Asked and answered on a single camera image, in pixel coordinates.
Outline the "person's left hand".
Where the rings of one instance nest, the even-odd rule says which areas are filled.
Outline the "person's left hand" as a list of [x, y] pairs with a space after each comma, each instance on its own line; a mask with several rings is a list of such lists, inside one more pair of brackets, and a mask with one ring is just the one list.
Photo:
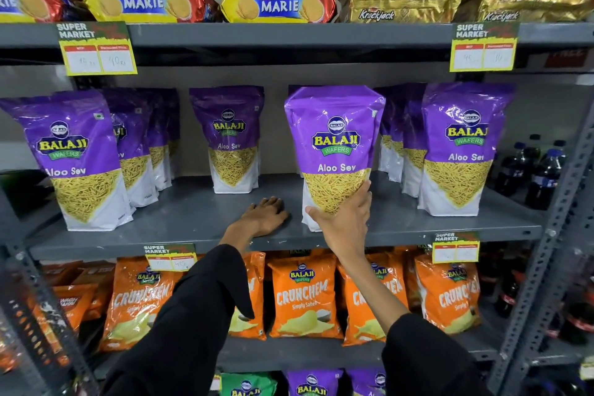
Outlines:
[[271, 234], [289, 218], [284, 201], [279, 197], [263, 198], [258, 204], [251, 204], [239, 219], [249, 238]]

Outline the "person's right hand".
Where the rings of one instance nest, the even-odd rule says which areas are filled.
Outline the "person's right hand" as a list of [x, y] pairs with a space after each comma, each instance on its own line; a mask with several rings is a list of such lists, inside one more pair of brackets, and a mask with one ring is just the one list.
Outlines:
[[346, 199], [335, 219], [323, 227], [325, 242], [345, 268], [365, 261], [365, 238], [368, 232], [372, 193], [371, 181], [365, 180], [361, 187]]

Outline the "purple noodle snack pouch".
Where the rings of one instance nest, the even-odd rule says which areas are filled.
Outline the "purple noodle snack pouch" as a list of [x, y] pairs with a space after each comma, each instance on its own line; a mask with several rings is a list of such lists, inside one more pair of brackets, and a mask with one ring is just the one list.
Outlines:
[[302, 223], [320, 232], [307, 206], [335, 214], [371, 172], [385, 96], [367, 86], [301, 86], [284, 109], [303, 177]]

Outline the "person's left forearm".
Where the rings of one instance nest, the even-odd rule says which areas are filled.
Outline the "person's left forearm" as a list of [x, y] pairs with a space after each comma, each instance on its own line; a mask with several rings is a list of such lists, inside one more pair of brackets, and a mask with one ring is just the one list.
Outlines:
[[101, 396], [207, 396], [235, 308], [254, 317], [242, 252], [253, 221], [228, 227], [175, 286], [150, 332], [111, 369]]

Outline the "person's right forearm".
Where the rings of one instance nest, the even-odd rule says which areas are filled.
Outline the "person's right forearm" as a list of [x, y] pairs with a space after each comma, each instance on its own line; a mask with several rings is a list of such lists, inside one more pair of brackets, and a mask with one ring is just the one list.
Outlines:
[[381, 359], [385, 396], [493, 396], [465, 348], [409, 312], [363, 253], [337, 253], [386, 334]]

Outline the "grey metal shelf rack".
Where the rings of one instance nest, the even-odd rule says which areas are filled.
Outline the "grey metal shelf rack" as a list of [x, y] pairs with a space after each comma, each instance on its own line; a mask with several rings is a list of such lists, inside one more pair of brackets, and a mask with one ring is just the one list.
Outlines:
[[[180, 57], [187, 54], [200, 56], [208, 64], [207, 70], [225, 63], [212, 62], [205, 55], [223, 51], [239, 54], [264, 52], [269, 61], [266, 65], [279, 64], [280, 59], [272, 58], [273, 52], [281, 50], [322, 53], [319, 60], [324, 64], [337, 64], [338, 53], [352, 51], [348, 56], [351, 62], [365, 60], [379, 65], [379, 55], [384, 61], [402, 59], [402, 63], [444, 61], [453, 55], [450, 51], [455, 36], [453, 24], [132, 24], [128, 27], [132, 49], [148, 56], [151, 63], [164, 64], [166, 56]], [[497, 362], [493, 368], [489, 385], [493, 392], [511, 395], [522, 384], [529, 366], [520, 363], [516, 377], [511, 368], [524, 359], [523, 331], [536, 328], [538, 340], [542, 328], [537, 317], [531, 318], [532, 304], [545, 303], [539, 292], [549, 277], [558, 279], [564, 285], [564, 277], [553, 275], [549, 270], [554, 249], [561, 241], [566, 241], [563, 251], [569, 250], [572, 236], [580, 235], [587, 239], [587, 225], [579, 227], [577, 220], [568, 225], [569, 215], [585, 213], [586, 203], [594, 209], [594, 174], [587, 166], [594, 162], [594, 96], [578, 128], [575, 146], [570, 153], [561, 179], [560, 192], [555, 196], [550, 211], [530, 211], [516, 202], [498, 194], [486, 197], [486, 214], [480, 214], [472, 221], [470, 218], [446, 218], [430, 220], [429, 215], [414, 214], [412, 203], [405, 202], [402, 196], [384, 195], [387, 185], [374, 181], [375, 196], [378, 202], [372, 218], [368, 246], [387, 245], [388, 242], [410, 241], [421, 243], [431, 240], [437, 233], [451, 230], [471, 232], [481, 235], [485, 242], [503, 240], [535, 240], [535, 253], [530, 264], [531, 279], [522, 292], [522, 303], [513, 313], [507, 326], [506, 335], [501, 340], [498, 353], [494, 350], [473, 350], [476, 359]], [[107, 233], [69, 233], [58, 229], [59, 214], [53, 214], [47, 206], [47, 216], [34, 221], [31, 230], [25, 221], [9, 221], [9, 214], [0, 215], [0, 227], [5, 233], [9, 228], [14, 235], [20, 235], [15, 245], [7, 246], [8, 251], [21, 260], [26, 267], [34, 259], [63, 259], [69, 253], [79, 253], [96, 259], [103, 255], [122, 253], [130, 256], [143, 251], [144, 244], [192, 243], [197, 250], [208, 250], [218, 242], [221, 230], [227, 221], [239, 212], [239, 204], [246, 202], [251, 194], [235, 195], [228, 201], [217, 202], [214, 193], [207, 190], [204, 179], [191, 179], [182, 182], [182, 189], [174, 188], [164, 197], [164, 202], [152, 205], [147, 214], [140, 214], [138, 224], [118, 228]]]

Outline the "row of orange chip packets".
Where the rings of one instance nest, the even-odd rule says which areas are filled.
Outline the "row of orange chip packets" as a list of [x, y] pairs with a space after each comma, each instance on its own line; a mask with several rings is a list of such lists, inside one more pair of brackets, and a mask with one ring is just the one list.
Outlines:
[[[430, 257], [413, 259], [420, 272], [422, 297], [428, 302], [424, 318], [447, 334], [459, 334], [480, 324], [480, 287], [474, 264], [433, 264]], [[350, 273], [329, 252], [273, 258], [264, 252], [243, 256], [248, 301], [253, 318], [234, 308], [229, 335], [273, 338], [335, 338], [344, 346], [385, 342], [386, 334], [372, 314]], [[171, 296], [174, 284], [189, 272], [154, 271], [142, 257], [116, 263], [83, 263], [74, 287], [55, 287], [72, 316], [82, 308], [79, 286], [98, 285], [90, 319], [106, 315], [99, 343], [102, 352], [123, 351], [151, 329], [157, 313]]]

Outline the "yellow green price tag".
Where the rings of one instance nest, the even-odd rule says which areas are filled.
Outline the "yellow green price tag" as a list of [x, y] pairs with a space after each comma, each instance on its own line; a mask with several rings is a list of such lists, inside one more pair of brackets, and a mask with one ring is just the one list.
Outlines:
[[144, 255], [153, 271], [186, 272], [197, 262], [192, 243], [145, 244]]
[[477, 263], [480, 239], [476, 232], [448, 232], [434, 235], [431, 243], [433, 264]]
[[450, 72], [513, 70], [519, 27], [519, 22], [453, 24]]
[[138, 73], [125, 22], [60, 22], [55, 27], [67, 76]]

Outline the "small purple snack bag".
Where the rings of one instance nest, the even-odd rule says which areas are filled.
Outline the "small purple snack bag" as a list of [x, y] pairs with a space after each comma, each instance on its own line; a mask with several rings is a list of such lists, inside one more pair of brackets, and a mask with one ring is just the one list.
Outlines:
[[285, 372], [289, 396], [337, 396], [342, 369]]
[[385, 370], [357, 368], [345, 370], [352, 384], [352, 396], [385, 396]]

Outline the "green snack packet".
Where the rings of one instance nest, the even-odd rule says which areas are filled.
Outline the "green snack packet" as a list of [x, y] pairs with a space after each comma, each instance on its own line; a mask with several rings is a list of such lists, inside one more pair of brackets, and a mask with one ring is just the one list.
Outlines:
[[219, 396], [274, 396], [277, 387], [267, 373], [222, 373]]

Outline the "row of purple packets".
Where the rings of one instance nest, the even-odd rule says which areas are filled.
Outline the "row of purple packets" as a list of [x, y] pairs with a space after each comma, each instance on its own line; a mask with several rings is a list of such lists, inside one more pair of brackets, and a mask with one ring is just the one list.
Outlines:
[[[504, 110], [513, 84], [430, 84], [429, 109], [441, 128], [429, 152], [458, 146], [453, 159], [427, 169], [427, 211], [434, 216], [478, 214]], [[264, 89], [254, 85], [191, 88], [203, 127], [217, 194], [247, 194], [260, 176], [260, 114]], [[51, 179], [69, 231], [112, 231], [132, 221], [136, 207], [170, 187], [169, 123], [179, 120], [170, 102], [176, 90], [108, 88], [0, 98], [0, 108], [23, 128], [39, 167]]]

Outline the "group of dark soda bottles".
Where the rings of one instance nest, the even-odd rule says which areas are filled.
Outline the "group of dark soda bottles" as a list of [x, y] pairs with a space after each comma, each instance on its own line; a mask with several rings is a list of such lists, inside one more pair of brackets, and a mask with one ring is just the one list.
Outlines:
[[[515, 143], [514, 154], [505, 157], [496, 171], [493, 188], [506, 197], [526, 189], [524, 205], [546, 213], [561, 179], [566, 142], [556, 140], [553, 148], [541, 154], [539, 140], [540, 135], [533, 134], [530, 144]], [[510, 327], [510, 334], [504, 334], [503, 343], [516, 346], [539, 280], [530, 270], [531, 244], [514, 256], [506, 256], [509, 251], [505, 242], [486, 244], [479, 256], [478, 271], [482, 294], [492, 298], [499, 318], [510, 321], [504, 328], [507, 331]]]

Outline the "red sign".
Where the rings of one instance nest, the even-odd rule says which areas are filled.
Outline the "red sign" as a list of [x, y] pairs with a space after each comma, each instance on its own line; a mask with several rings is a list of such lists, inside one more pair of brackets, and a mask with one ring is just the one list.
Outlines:
[[545, 69], [584, 69], [590, 55], [590, 48], [564, 49], [549, 53], [544, 62]]

